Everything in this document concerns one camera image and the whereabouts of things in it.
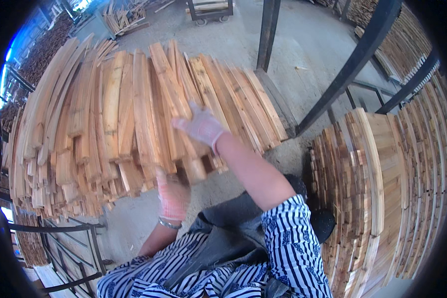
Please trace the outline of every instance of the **concrete floor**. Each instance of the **concrete floor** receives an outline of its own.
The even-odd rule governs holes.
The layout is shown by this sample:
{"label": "concrete floor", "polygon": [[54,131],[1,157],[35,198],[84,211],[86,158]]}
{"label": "concrete floor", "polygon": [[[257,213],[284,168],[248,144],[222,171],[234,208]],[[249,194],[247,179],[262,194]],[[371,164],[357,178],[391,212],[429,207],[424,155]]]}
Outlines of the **concrete floor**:
{"label": "concrete floor", "polygon": [[[185,14],[185,1],[180,0],[158,14],[148,12],[150,27],[118,39],[119,50],[142,49],[155,42],[166,44],[176,39],[179,49],[189,56],[200,52],[240,67],[254,69],[258,52],[262,0],[236,0],[234,15],[227,23],[210,21],[197,27]],[[286,98],[297,122],[310,111],[330,85],[354,50],[357,42],[354,28],[340,22],[331,10],[303,0],[282,0],[278,26],[268,74]],[[380,87],[396,91],[376,68],[368,63],[357,76]],[[380,107],[374,92],[350,87],[357,105],[364,100],[369,112]],[[332,105],[338,119],[351,110],[346,94]],[[302,174],[303,156],[311,140],[330,124],[325,113],[302,136],[285,141],[267,152],[265,158],[283,173]],[[197,213],[204,208],[232,199],[244,189],[231,172],[213,174],[206,181],[192,187],[192,202],[184,228],[186,232]],[[107,230],[99,236],[101,254],[115,265],[136,256],[142,243],[157,222],[159,200],[156,191],[139,198],[123,198],[112,211],[97,219],[78,218],[87,222],[101,222]],[[398,297],[410,281],[397,280],[391,297]]]}

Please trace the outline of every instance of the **silver bracelet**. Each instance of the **silver bracelet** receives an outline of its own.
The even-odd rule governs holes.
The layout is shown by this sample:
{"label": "silver bracelet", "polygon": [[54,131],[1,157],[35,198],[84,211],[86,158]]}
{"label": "silver bracelet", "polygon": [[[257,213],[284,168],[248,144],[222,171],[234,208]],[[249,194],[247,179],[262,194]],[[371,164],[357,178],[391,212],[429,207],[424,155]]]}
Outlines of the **silver bracelet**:
{"label": "silver bracelet", "polygon": [[159,218],[159,223],[165,227],[171,228],[173,230],[178,230],[182,227],[182,223],[180,225],[173,225],[172,223],[168,223],[164,221],[162,218]]}

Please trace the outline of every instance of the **white and pink knit glove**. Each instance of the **white and pink knit glove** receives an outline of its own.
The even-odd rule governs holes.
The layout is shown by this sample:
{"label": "white and pink knit glove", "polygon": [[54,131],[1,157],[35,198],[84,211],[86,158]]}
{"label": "white and pink knit glove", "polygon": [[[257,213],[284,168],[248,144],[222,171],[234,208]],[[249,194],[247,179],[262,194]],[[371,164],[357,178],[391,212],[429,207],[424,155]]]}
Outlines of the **white and pink knit glove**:
{"label": "white and pink knit glove", "polygon": [[170,220],[184,221],[191,203],[191,192],[177,179],[167,178],[161,168],[156,169],[157,190],[161,200],[160,217]]}
{"label": "white and pink knit glove", "polygon": [[215,143],[226,130],[208,108],[201,109],[194,102],[189,102],[189,106],[192,110],[192,120],[174,118],[172,119],[172,125],[185,131],[191,138],[207,144],[215,154],[218,154]]}

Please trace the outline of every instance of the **wheel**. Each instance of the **wheel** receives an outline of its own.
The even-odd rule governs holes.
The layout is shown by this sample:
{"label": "wheel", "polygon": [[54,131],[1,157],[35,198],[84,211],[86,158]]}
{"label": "wheel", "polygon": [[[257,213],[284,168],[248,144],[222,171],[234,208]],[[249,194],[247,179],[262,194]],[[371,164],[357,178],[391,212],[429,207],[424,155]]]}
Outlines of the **wheel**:
{"label": "wheel", "polygon": [[219,21],[220,21],[221,23],[226,23],[226,22],[228,22],[229,19],[230,19],[229,16],[221,16],[221,17],[219,18]]}
{"label": "wheel", "polygon": [[202,26],[205,26],[207,24],[207,20],[206,19],[200,19],[200,20],[196,20],[195,23],[197,24],[197,26],[202,27]]}

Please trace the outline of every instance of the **striped shirt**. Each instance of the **striped shirt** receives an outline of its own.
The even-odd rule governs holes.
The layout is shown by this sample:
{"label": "striped shirt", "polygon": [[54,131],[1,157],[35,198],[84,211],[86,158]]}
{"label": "striped shirt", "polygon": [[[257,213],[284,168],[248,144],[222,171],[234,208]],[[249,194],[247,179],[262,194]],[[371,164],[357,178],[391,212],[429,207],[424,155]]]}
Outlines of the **striped shirt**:
{"label": "striped shirt", "polygon": [[289,198],[261,216],[269,262],[201,270],[172,289],[162,284],[191,260],[208,234],[186,234],[153,258],[137,257],[109,271],[98,282],[98,296],[200,298],[263,296],[268,279],[289,286],[288,297],[332,297],[323,272],[310,210],[301,195]]}

